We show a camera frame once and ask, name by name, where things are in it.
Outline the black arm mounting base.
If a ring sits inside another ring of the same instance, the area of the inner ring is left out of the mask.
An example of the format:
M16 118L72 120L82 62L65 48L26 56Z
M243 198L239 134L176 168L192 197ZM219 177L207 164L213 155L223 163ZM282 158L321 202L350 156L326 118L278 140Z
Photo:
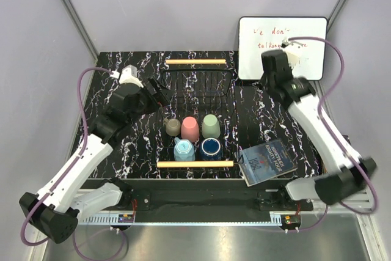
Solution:
M126 179L132 187L128 196L136 206L118 208L113 205L103 211L163 211L193 210L258 210L279 214L312 211L309 200L294 202L282 193L285 180L271 180L248 187L244 180L223 179Z

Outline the sage green plastic cup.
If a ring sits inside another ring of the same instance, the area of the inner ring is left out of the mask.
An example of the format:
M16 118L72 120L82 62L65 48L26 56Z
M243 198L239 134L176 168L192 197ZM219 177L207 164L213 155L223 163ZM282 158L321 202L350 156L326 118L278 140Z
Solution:
M221 135L220 125L217 117L208 114L203 118L202 136L204 138L218 138Z

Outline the pink plastic cup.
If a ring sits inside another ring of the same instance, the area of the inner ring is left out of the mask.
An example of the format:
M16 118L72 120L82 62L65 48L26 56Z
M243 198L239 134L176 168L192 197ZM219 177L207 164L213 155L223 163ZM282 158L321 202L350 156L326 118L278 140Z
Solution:
M190 142L196 142L199 139L199 125L194 117L185 117L181 124L181 138Z

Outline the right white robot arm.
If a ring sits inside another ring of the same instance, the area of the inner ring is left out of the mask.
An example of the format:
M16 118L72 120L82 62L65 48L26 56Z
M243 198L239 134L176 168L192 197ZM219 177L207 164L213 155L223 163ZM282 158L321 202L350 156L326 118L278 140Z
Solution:
M318 199L326 205L334 205L362 191L377 164L371 157L363 158L345 140L318 106L320 98L311 83L304 77L293 76L289 57L284 50L262 53L261 82L268 95L305 131L318 151L326 173L289 182L277 195L277 202L285 210L291 210L304 199Z

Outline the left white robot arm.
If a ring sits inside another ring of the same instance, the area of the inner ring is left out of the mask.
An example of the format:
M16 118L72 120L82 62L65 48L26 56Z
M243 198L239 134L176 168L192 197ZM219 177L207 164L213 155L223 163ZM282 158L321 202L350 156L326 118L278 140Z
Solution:
M78 223L108 207L124 210L131 205L132 187L119 179L104 180L95 190L76 196L92 171L130 134L145 114L168 106L172 91L155 78L147 83L130 76L113 91L104 111L63 168L37 193L19 200L26 221L56 244L64 242Z

